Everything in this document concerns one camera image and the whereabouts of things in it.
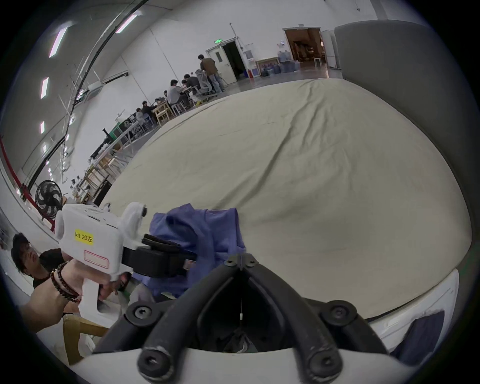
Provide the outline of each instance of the black t-shirt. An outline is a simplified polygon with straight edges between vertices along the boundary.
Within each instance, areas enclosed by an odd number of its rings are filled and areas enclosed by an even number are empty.
[[[148,116],[150,116],[150,118],[153,119],[153,112],[152,110],[155,109],[155,107],[149,107],[148,105],[144,105],[142,107],[142,113],[146,113]]]
[[[198,79],[196,77],[192,77],[190,76],[188,79],[187,79],[187,86],[189,87],[192,87],[192,92],[193,94],[195,95],[197,93],[197,89],[200,89],[200,82],[198,81]]]
[[[61,255],[61,249],[56,248],[56,249],[51,249],[46,252],[43,252],[39,256],[40,264],[43,265],[43,267],[47,270],[48,273],[50,273],[52,270],[57,268],[60,264],[62,264],[65,260],[63,259],[63,256]],[[33,280],[33,288],[35,289],[38,287],[40,284],[43,282],[47,281],[50,278],[50,276],[44,278],[44,279],[34,279]]]

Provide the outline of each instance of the large table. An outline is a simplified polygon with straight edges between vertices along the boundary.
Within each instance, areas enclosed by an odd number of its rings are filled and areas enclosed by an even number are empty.
[[[341,79],[265,86],[183,113],[105,201],[117,215],[146,204],[141,233],[155,212],[183,204],[236,207],[259,262],[303,297],[347,300],[364,318],[431,289],[471,243],[462,192],[436,147]]]

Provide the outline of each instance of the white handheld device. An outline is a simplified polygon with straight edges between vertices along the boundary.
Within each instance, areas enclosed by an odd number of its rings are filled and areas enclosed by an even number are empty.
[[[55,219],[55,236],[62,251],[78,261],[108,273],[116,281],[133,269],[121,263],[124,248],[150,248],[142,244],[138,229],[146,208],[130,203],[121,217],[105,209],[83,204],[65,204]],[[99,284],[85,280],[82,286],[80,315],[110,328],[120,317],[121,307],[112,302],[98,305]]]

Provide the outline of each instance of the dark blue cloth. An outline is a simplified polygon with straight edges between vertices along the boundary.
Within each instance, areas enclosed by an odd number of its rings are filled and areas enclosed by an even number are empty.
[[[180,296],[228,259],[229,255],[245,252],[236,208],[209,211],[185,204],[167,214],[156,213],[150,223],[150,234],[174,241],[186,251],[197,254],[196,264],[186,277],[153,278],[133,274],[150,289],[155,298],[162,292]]]
[[[414,320],[405,338],[390,355],[405,365],[419,365],[435,349],[444,318],[445,312],[440,311]]]

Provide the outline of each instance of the air conditioner unit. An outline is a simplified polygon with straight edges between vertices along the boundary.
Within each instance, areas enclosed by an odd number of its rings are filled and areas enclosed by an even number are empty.
[[[103,88],[101,81],[96,81],[88,86],[88,92],[85,96],[85,101],[90,100],[91,98],[97,96]]]

